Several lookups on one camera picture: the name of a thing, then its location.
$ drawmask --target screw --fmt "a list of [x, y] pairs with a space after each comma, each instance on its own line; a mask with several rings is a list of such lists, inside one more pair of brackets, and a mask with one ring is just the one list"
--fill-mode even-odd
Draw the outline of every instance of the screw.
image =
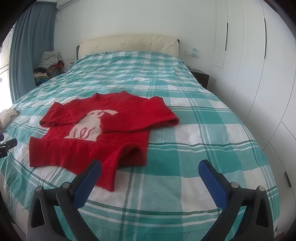
[[265, 188], [263, 186], [259, 186], [260, 191], [265, 191]]
[[36, 189], [35, 189], [36, 192], [40, 192], [41, 190], [42, 190], [42, 186], [38, 186], [38, 187], [36, 187]]
[[62, 184], [62, 188], [68, 188], [70, 186], [69, 182], [65, 182]]
[[236, 182], [232, 182], [232, 183], [231, 183], [231, 186], [232, 186], [233, 188], [238, 188], [238, 187], [239, 187], [238, 183], [236, 183]]

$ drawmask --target white animal pattern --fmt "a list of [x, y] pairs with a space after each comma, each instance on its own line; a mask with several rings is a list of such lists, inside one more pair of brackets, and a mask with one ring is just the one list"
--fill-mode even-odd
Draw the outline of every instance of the white animal pattern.
[[65, 138], [96, 141], [96, 138], [102, 133], [100, 117], [105, 113], [114, 115], [114, 110], [93, 110], [88, 112], [77, 124], [74, 125], [69, 135]]

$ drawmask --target blue gripper pad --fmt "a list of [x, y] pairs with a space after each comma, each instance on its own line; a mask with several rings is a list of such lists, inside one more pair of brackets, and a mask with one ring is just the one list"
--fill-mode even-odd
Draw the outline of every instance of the blue gripper pad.
[[198, 173], [216, 206], [225, 210], [228, 204], [228, 195], [216, 177], [221, 174], [218, 173], [208, 161], [207, 163], [210, 165], [212, 170], [210, 170], [206, 162], [202, 160], [198, 165]]
[[101, 172], [101, 163], [97, 161], [74, 193], [73, 206], [76, 209], [81, 208], [85, 205], [89, 195], [91, 194], [91, 191], [94, 188], [94, 185], [101, 175]]

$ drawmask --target sweater sleeve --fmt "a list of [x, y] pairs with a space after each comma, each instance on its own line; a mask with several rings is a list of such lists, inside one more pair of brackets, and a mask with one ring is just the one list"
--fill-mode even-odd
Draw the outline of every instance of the sweater sleeve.
[[53, 103], [45, 116], [40, 120], [42, 127], [53, 127], [63, 124], [74, 124], [82, 119], [86, 113], [79, 111], [69, 105]]
[[101, 119], [103, 133], [130, 132], [161, 126], [175, 126], [179, 118], [160, 97], [152, 97], [140, 108], [109, 115]]

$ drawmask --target blue curtain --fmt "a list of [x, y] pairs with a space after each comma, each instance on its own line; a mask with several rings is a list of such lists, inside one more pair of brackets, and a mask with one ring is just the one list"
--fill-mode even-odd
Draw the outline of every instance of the blue curtain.
[[36, 88], [33, 70], [44, 51], [54, 50], [56, 3], [36, 2], [17, 20], [10, 48], [9, 85], [12, 103]]

